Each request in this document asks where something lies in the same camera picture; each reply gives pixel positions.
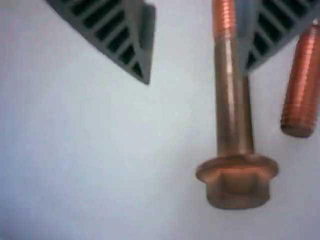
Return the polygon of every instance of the thread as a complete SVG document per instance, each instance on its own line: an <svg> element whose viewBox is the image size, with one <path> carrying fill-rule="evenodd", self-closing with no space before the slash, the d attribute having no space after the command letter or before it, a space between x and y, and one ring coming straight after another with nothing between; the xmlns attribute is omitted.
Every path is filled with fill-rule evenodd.
<svg viewBox="0 0 320 240"><path fill-rule="evenodd" d="M231 37L236 32L235 0L212 0L213 36Z"/></svg>
<svg viewBox="0 0 320 240"><path fill-rule="evenodd" d="M307 138L316 127L320 90L320 26L300 36L292 64L282 110L281 130L293 137Z"/></svg>

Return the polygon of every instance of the bolt head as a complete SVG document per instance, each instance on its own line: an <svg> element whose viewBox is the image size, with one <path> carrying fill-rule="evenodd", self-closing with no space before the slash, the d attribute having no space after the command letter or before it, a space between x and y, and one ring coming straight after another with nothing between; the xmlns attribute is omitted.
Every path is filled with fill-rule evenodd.
<svg viewBox="0 0 320 240"><path fill-rule="evenodd" d="M270 199L270 180L278 174L275 161L258 154L217 157L198 167L207 200L221 209L251 209Z"/></svg>

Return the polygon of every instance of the copper bolt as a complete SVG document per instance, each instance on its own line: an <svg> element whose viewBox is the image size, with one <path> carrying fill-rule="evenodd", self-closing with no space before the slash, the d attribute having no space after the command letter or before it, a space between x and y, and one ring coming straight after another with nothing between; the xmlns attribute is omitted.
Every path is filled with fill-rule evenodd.
<svg viewBox="0 0 320 240"><path fill-rule="evenodd" d="M320 90L320 26L300 36L292 64L282 111L281 130L290 136L307 138L314 132Z"/></svg>
<svg viewBox="0 0 320 240"><path fill-rule="evenodd" d="M255 153L249 80L238 70L235 0L212 0L215 38L217 155L196 170L208 202L222 209L248 209L270 198L275 161Z"/></svg>

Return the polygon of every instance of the copper threaded stud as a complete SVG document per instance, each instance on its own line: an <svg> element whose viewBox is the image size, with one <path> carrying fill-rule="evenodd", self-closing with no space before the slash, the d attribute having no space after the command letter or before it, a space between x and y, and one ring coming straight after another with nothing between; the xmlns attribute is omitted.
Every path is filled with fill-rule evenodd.
<svg viewBox="0 0 320 240"><path fill-rule="evenodd" d="M215 38L217 155L196 170L208 202L222 209L248 209L270 198L275 161L255 153L249 80L238 70L235 0L212 0Z"/></svg>
<svg viewBox="0 0 320 240"><path fill-rule="evenodd" d="M281 130L299 138L314 132L320 90L320 26L312 26L297 43L282 111Z"/></svg>

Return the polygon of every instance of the white surface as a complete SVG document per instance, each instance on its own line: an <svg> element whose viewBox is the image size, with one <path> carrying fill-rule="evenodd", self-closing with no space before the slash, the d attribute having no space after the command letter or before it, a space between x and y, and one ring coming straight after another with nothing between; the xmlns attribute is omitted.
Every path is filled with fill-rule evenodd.
<svg viewBox="0 0 320 240"><path fill-rule="evenodd" d="M318 240L319 131L283 136L293 42L251 78L272 200L211 208L195 168L216 155L211 1L157 0L150 87L41 0L0 1L0 224L6 240Z"/></svg>

